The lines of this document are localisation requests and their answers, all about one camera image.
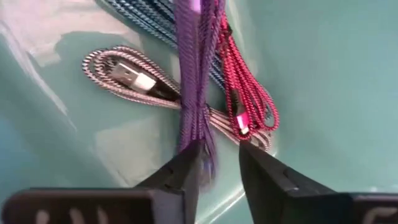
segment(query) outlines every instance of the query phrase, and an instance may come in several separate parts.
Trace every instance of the light blue surface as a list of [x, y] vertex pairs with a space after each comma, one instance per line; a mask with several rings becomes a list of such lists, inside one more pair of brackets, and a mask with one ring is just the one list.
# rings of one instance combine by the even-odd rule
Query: light blue surface
[[[281, 117], [273, 151], [339, 191], [398, 192], [398, 2], [228, 1], [233, 35]], [[130, 187], [174, 154], [176, 111], [92, 84], [89, 51], [125, 44], [178, 77], [170, 49], [91, 0], [0, 1], [0, 200], [26, 187]], [[223, 108], [214, 85], [209, 102]], [[238, 147], [198, 223], [250, 223]]]

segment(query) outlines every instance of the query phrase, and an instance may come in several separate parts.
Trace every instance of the metal usb plug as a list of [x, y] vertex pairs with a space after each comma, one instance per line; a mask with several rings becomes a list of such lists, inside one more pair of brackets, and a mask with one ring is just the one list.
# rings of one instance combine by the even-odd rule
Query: metal usb plug
[[131, 64], [118, 62], [110, 76], [139, 93], [147, 93], [156, 84], [156, 78], [143, 69]]
[[180, 98], [179, 94], [173, 91], [171, 87], [132, 63], [119, 61], [112, 70], [110, 77], [138, 93], [170, 101], [176, 101]]

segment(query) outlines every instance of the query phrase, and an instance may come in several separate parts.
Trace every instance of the braided cable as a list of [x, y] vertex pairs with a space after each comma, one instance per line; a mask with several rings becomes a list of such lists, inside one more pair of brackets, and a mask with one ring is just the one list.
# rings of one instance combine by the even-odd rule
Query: braided cable
[[[177, 49], [175, 20], [172, 14], [172, 3], [167, 0], [137, 1], [137, 0], [106, 0], [106, 2], [122, 16], [144, 29], [154, 37]], [[161, 24], [171, 24], [173, 29], [165, 29]], [[221, 74], [221, 60], [215, 57], [211, 63], [210, 77], [216, 85], [224, 90], [224, 78]]]
[[[248, 66], [244, 62], [235, 41], [231, 35], [226, 15], [223, 14], [221, 21], [221, 30], [219, 38], [219, 47], [223, 59], [223, 70], [225, 77], [226, 102], [228, 116], [233, 121], [235, 135], [240, 139], [247, 139], [252, 133], [265, 129], [274, 131], [279, 126], [279, 114], [275, 104], [257, 80], [252, 76]], [[239, 132], [239, 124], [233, 114], [233, 106], [239, 102], [244, 106], [248, 116], [248, 133]], [[265, 124], [267, 114], [272, 114], [273, 124]]]
[[[180, 94], [178, 83], [171, 76], [167, 75], [156, 63], [151, 61], [144, 54], [127, 46], [116, 46], [111, 49], [92, 51], [83, 59], [83, 73], [101, 88], [125, 100], [175, 110], [181, 109], [179, 99], [169, 101], [138, 93], [109, 76], [117, 61], [122, 59], [144, 69], [146, 72], [159, 79], [158, 82], [166, 84], [176, 94]], [[239, 144], [239, 139], [233, 133], [228, 116], [209, 106], [207, 106], [207, 113], [209, 122], [215, 129], [223, 133], [235, 144]], [[271, 134], [265, 130], [260, 130], [252, 135], [250, 141], [254, 145], [259, 146], [262, 150], [268, 151], [271, 147]]]

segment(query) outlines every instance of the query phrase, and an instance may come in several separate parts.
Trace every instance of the cable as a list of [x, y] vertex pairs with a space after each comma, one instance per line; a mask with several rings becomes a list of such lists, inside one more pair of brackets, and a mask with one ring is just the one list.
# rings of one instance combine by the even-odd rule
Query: cable
[[[227, 110], [230, 120], [233, 121], [235, 135], [240, 139], [247, 139], [251, 133], [261, 129], [276, 130], [279, 126], [279, 114], [275, 104], [244, 62], [231, 35], [232, 30], [225, 14], [221, 20], [221, 30], [219, 47], [223, 61]], [[267, 112], [273, 114], [272, 126], [264, 123]]]
[[[168, 0], [106, 0], [123, 17], [141, 29], [177, 49], [177, 37], [173, 4]], [[215, 57], [211, 64], [210, 77], [224, 90], [224, 78], [221, 75], [221, 60]]]
[[192, 141], [204, 139], [207, 155], [203, 158], [202, 184], [216, 175], [216, 150], [209, 129], [206, 86], [215, 55], [224, 0], [177, 0], [175, 25], [181, 71], [180, 150]]
[[[157, 37], [161, 41], [165, 42], [173, 49], [177, 49], [175, 17], [173, 14], [174, 4], [171, 3], [169, 0], [106, 0], [106, 2], [129, 21], [146, 30], [148, 33]], [[221, 35], [225, 35], [225, 32], [225, 29], [220, 32], [220, 38]], [[229, 67], [229, 70], [231, 70], [232, 72], [245, 74], [239, 75], [238, 78], [240, 79], [234, 78], [233, 80], [236, 80], [233, 81], [234, 83], [245, 82], [248, 83], [249, 86], [253, 86], [253, 84], [255, 84], [254, 88], [250, 88], [248, 90], [249, 92], [251, 92], [250, 94], [240, 91], [247, 88], [247, 85], [243, 85], [241, 86], [242, 88], [240, 88], [239, 91], [235, 91], [237, 92], [237, 94], [231, 93], [230, 91], [235, 90], [235, 87], [230, 87], [227, 91], [227, 93], [229, 92], [230, 94], [230, 96], [226, 97], [227, 104], [229, 101], [235, 101], [237, 103], [236, 105], [230, 103], [230, 106], [228, 108], [228, 111], [232, 111], [233, 114], [229, 114], [229, 117], [234, 120], [234, 133], [237, 135], [238, 138], [246, 139], [249, 138], [250, 135], [252, 135], [256, 131], [258, 131], [259, 128], [266, 128], [267, 130], [276, 129], [279, 124], [279, 116], [277, 114], [277, 110], [274, 106], [272, 98], [270, 97], [270, 94], [265, 90], [263, 86], [258, 84], [258, 82], [255, 81], [255, 79], [250, 74], [249, 69], [244, 63], [244, 60], [234, 43], [233, 37], [229, 35], [229, 37], [227, 39], [224, 39], [223, 42], [225, 42], [225, 40], [228, 40], [226, 42], [231, 41], [231, 47], [229, 48], [231, 50], [234, 50], [234, 55], [236, 57], [230, 58], [228, 59], [228, 61], [226, 61], [224, 57], [225, 54], [216, 54], [214, 60], [211, 63], [210, 77], [223, 91], [225, 91], [226, 85], [228, 85], [228, 83], [225, 83], [225, 78], [228, 77], [224, 77], [222, 70], [225, 70], [225, 68], [222, 68], [222, 66], [225, 66], [226, 63], [228, 63], [229, 65], [231, 65], [231, 67]], [[255, 91], [260, 91], [260, 97], [266, 96], [267, 100], [258, 100]], [[256, 97], [257, 102], [250, 103], [250, 100], [248, 99], [250, 99], [250, 97], [252, 96]], [[266, 121], [267, 123], [273, 121], [274, 125], [272, 127], [267, 127], [264, 124]]]
[[[94, 50], [83, 59], [82, 69], [98, 86], [126, 100], [175, 110], [181, 108], [178, 83], [144, 54], [130, 47]], [[132, 80], [132, 74], [135, 74], [135, 80]], [[155, 80], [155, 85], [153, 82], [146, 82], [150, 83], [146, 86], [152, 85], [152, 89], [138, 85], [137, 82], [142, 80], [140, 76]], [[216, 109], [209, 106], [207, 108], [210, 124], [232, 142], [239, 144], [228, 117]], [[271, 134], [260, 130], [252, 135], [250, 141], [267, 151], [271, 146]]]

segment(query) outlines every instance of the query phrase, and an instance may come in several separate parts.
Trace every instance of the purple braided cable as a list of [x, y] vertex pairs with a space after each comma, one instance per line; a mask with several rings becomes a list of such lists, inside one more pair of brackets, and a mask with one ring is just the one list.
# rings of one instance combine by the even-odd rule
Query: purple braided cable
[[197, 73], [199, 69], [197, 24], [199, 15], [193, 12], [191, 1], [180, 0], [175, 5], [178, 54], [181, 70], [180, 150], [185, 149], [197, 133]]
[[215, 11], [214, 0], [175, 2], [178, 54], [181, 69], [180, 150], [190, 141], [205, 139], [210, 179], [215, 176], [216, 152], [208, 123], [206, 86], [215, 55], [224, 0]]
[[[215, 49], [218, 40], [218, 33], [220, 31], [221, 16], [223, 14], [225, 5], [225, 0], [219, 0], [217, 9], [215, 10], [214, 0], [203, 0], [202, 8], [203, 14], [200, 23], [200, 37], [203, 37], [203, 48], [201, 55], [201, 74], [200, 74], [200, 91], [198, 92], [198, 100], [200, 105], [205, 105], [206, 103], [206, 86], [209, 82], [209, 73], [211, 62], [215, 56]], [[205, 131], [201, 133], [200, 139], [203, 137], [206, 142], [214, 142], [213, 136], [210, 132], [209, 127], [209, 115], [207, 110], [202, 113], [203, 116], [199, 117], [198, 125], [205, 125]], [[215, 146], [212, 144], [208, 147], [211, 162], [216, 164], [216, 152]]]

